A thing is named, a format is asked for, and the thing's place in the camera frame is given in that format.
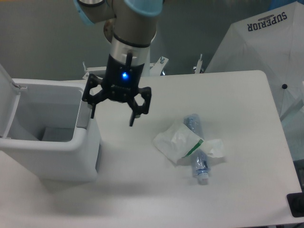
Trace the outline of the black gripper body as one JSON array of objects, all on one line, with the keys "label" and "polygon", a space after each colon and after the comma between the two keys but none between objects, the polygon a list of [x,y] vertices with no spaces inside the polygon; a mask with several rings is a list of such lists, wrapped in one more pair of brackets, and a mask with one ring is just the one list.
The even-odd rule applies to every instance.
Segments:
[{"label": "black gripper body", "polygon": [[109,56],[105,77],[101,83],[101,100],[110,99],[121,103],[134,102],[143,64],[133,66],[133,54],[126,54],[123,63]]}]

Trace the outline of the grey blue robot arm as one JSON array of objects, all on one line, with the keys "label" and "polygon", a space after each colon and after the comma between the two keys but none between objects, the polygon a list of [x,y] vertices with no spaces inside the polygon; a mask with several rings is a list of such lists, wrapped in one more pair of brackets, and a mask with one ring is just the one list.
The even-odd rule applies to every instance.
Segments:
[{"label": "grey blue robot arm", "polygon": [[105,76],[90,73],[82,101],[91,107],[109,99],[127,103],[132,110],[129,125],[148,114],[152,98],[150,87],[139,88],[162,0],[76,0],[80,18],[88,24],[114,19],[113,35]]}]

